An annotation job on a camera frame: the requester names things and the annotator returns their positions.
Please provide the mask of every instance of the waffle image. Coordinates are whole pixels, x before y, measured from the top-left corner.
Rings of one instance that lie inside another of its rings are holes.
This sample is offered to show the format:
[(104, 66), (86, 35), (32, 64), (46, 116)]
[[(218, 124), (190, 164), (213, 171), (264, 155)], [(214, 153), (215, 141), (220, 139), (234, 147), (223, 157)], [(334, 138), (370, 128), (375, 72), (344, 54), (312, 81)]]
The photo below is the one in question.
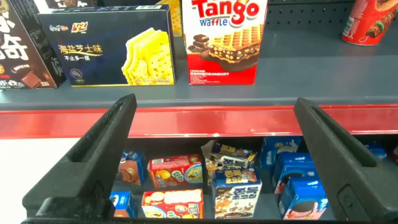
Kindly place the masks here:
[(238, 63), (258, 55), (260, 52), (264, 25), (235, 31), (210, 41), (209, 54), (228, 63)]
[(170, 6), (170, 15), (172, 18), (172, 29), (174, 37), (181, 37), (181, 12), (179, 0), (161, 0), (156, 4), (167, 4)]
[(126, 43), (127, 57), (122, 67), (129, 85), (172, 85), (174, 75), (169, 35), (149, 28)]

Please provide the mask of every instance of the snack box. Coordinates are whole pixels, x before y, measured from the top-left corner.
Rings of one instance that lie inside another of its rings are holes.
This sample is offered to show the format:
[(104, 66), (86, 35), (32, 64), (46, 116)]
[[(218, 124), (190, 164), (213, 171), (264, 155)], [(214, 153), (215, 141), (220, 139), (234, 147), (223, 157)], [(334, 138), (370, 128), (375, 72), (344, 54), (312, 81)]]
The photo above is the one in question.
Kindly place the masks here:
[(364, 144), (365, 147), (367, 147), (371, 153), (373, 153), (377, 158), (379, 159), (385, 159), (387, 157), (387, 153), (384, 151), (383, 147), (381, 147), (377, 143), (369, 143), (369, 144)]
[(137, 217), (137, 205), (130, 192), (111, 192), (109, 199), (115, 207), (114, 217)]
[(172, 30), (174, 37), (182, 36), (181, 9), (179, 0), (103, 0), (105, 6), (135, 6), (166, 4), (170, 6)]
[(284, 220), (318, 220), (328, 202), (319, 179), (292, 177), (280, 197), (278, 208)]
[(90, 7), (96, 6), (98, 1), (93, 0), (34, 0), (40, 13), (48, 12), (50, 9), (66, 7)]
[(189, 84), (253, 85), (266, 12), (267, 0), (182, 1)]
[(147, 172), (144, 167), (144, 154), (142, 152), (134, 152), (124, 150), (116, 181), (141, 185), (147, 178)]
[(216, 171), (212, 184), (215, 218), (253, 217), (261, 185), (253, 168)]
[(315, 164), (309, 153), (283, 152), (275, 165), (272, 187), (275, 194), (281, 194), (292, 177), (318, 177)]
[(142, 210), (147, 218), (203, 218), (203, 191), (144, 192)]
[(257, 153), (252, 150), (228, 146), (216, 141), (210, 158), (218, 164), (219, 169), (238, 169), (253, 168), (256, 155)]
[(39, 18), (72, 86), (175, 82), (167, 5), (54, 9)]
[(261, 146), (261, 167), (273, 169), (278, 155), (281, 152), (297, 152), (301, 141), (301, 136), (265, 137)]
[(199, 154), (151, 159), (148, 171), (155, 188), (203, 182)]
[(33, 0), (0, 3), (0, 90), (58, 87), (65, 76)]

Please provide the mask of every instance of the red cylindrical container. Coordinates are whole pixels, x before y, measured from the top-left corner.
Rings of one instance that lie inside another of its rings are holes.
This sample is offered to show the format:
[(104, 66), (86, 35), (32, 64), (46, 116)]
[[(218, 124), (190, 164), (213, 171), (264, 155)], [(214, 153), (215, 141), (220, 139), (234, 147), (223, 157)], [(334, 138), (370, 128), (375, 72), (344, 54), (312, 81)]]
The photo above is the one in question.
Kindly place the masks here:
[(356, 0), (343, 31), (343, 40), (377, 45), (398, 13), (398, 0)]

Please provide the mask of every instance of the red shelf edge strip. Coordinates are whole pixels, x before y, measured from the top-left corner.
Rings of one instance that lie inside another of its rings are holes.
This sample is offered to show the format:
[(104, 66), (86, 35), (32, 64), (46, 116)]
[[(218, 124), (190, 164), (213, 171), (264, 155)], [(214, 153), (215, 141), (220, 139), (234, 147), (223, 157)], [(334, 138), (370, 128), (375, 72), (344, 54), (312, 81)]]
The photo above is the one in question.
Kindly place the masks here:
[[(323, 105), (352, 134), (398, 133), (398, 104)], [(0, 139), (79, 138), (106, 109), (0, 111)], [(301, 135), (293, 106), (138, 108), (130, 138)]]

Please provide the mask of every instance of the white floor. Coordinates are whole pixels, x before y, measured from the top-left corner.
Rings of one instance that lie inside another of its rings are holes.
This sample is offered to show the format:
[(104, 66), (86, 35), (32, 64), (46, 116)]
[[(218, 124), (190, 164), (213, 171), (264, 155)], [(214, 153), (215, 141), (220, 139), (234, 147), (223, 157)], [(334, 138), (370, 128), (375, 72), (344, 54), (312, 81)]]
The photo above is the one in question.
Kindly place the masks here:
[(0, 140), (1, 223), (26, 218), (22, 198), (78, 139)]

